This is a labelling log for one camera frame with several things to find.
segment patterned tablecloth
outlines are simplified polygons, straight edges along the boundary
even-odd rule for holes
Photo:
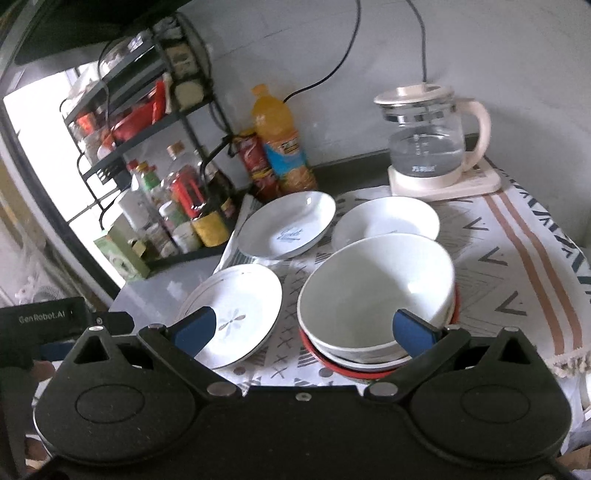
[[[517,326],[559,376],[591,369],[591,270],[578,247],[519,184],[499,171],[502,190],[491,195],[434,202],[460,289],[460,325],[473,335],[494,336]],[[277,324],[269,341],[240,364],[218,371],[244,390],[250,385],[345,385],[348,378],[325,368],[298,335],[296,303],[308,276],[333,253],[332,229],[349,210],[389,195],[389,187],[335,198],[337,214],[326,236],[303,255],[284,261],[245,257],[234,236],[218,270],[261,263],[283,286]],[[261,205],[245,201],[238,225]]]

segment plate with blue text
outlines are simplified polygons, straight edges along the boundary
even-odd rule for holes
[[[283,260],[317,244],[335,216],[334,199],[322,192],[298,192],[257,210],[238,233],[238,250],[250,257]]]

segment kettle lid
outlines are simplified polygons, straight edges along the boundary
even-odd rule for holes
[[[451,87],[442,87],[432,85],[431,83],[420,83],[408,87],[398,87],[395,90],[381,93],[374,98],[374,103],[378,105],[410,105],[412,103],[421,103],[437,98],[445,98],[453,95]]]

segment white bowl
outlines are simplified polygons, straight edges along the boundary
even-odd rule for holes
[[[335,216],[333,198],[322,192],[298,192],[257,210],[238,234],[238,250],[250,257],[285,259],[317,244]]]
[[[452,320],[455,306],[456,306],[456,302],[453,301],[452,305],[449,307],[449,310],[447,312],[447,319],[445,321],[445,325],[449,324],[450,321]],[[357,362],[352,362],[351,360],[345,360],[344,358],[341,358],[339,356],[332,354],[328,350],[325,350],[324,347],[322,347],[321,345],[316,345],[316,343],[314,343],[314,340],[312,340],[312,339],[310,339],[310,342],[327,359],[331,360],[332,362],[336,363],[337,365],[340,365],[340,366],[345,367],[349,370],[354,370],[357,372],[385,372],[387,370],[392,370],[393,368],[400,368],[406,362],[409,362],[411,360],[411,358],[406,354],[406,352],[404,352],[404,355],[402,357],[391,360],[389,362],[375,363],[375,364],[359,364]]]
[[[454,299],[452,259],[438,243],[408,233],[366,238],[343,248],[308,278],[298,321],[315,345],[357,363],[400,358],[392,318],[407,309],[443,326]]]
[[[358,240],[385,233],[414,233],[435,240],[439,217],[428,204],[407,197],[384,197],[358,205],[335,226],[335,251]]]

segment stack of bowls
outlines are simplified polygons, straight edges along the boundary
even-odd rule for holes
[[[396,342],[392,318],[407,309],[435,327],[450,323],[455,301],[452,259],[423,236],[365,238],[332,255],[298,298],[308,350],[343,375],[372,380],[410,358]]]

